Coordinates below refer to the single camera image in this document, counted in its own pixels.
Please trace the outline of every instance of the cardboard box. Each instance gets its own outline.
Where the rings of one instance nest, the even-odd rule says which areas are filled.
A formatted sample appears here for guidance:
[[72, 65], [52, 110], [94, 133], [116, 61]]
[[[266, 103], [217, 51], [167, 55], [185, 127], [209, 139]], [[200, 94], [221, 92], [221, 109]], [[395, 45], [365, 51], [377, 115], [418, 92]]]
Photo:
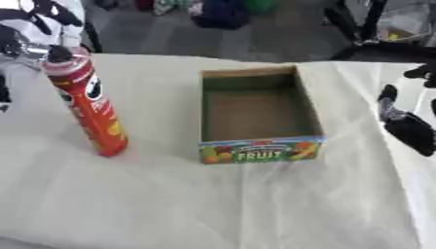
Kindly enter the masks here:
[[324, 137], [295, 67], [202, 75], [202, 162], [315, 158]]

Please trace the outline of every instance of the white tablecloth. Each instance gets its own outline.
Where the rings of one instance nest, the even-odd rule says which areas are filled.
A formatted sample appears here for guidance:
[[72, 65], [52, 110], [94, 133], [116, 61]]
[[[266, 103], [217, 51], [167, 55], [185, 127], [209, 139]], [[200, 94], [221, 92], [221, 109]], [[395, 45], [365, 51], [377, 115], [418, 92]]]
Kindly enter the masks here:
[[265, 64], [95, 60], [128, 150], [96, 156], [47, 79], [23, 84], [0, 117], [0, 236], [60, 249], [435, 248], [434, 158], [391, 138], [376, 114], [392, 83], [400, 106], [422, 103], [435, 123], [431, 92], [401, 79], [413, 65], [300, 64], [328, 138], [318, 159], [203, 165], [199, 71]]

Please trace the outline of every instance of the bag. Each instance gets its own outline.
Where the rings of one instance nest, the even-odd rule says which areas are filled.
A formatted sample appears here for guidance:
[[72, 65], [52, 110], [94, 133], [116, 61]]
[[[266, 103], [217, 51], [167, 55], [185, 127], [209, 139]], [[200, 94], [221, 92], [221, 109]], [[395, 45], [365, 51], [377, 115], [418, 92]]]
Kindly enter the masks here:
[[250, 13], [261, 14], [272, 9], [276, 0], [245, 0], [245, 6]]
[[201, 15], [192, 17], [200, 27], [238, 29], [249, 21], [242, 0], [205, 0]]
[[136, 0], [136, 8], [141, 11], [150, 11], [153, 10], [154, 0]]

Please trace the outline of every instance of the fruit label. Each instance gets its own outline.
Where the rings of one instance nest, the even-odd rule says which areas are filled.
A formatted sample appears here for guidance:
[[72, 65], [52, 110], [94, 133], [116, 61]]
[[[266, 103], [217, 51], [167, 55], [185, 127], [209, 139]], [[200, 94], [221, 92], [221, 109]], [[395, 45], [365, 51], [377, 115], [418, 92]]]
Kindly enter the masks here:
[[204, 163], [309, 160], [322, 142], [322, 137], [205, 142], [200, 144], [200, 155]]

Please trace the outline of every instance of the red pringles can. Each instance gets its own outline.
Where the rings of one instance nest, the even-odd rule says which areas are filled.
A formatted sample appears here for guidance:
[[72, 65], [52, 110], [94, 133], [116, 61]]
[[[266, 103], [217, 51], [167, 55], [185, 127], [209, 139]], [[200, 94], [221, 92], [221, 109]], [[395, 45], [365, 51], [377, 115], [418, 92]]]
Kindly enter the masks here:
[[82, 48], [74, 53], [69, 61], [44, 61], [43, 68], [95, 149], [102, 156], [116, 156], [127, 147], [127, 135], [112, 104], [103, 95], [90, 54]]

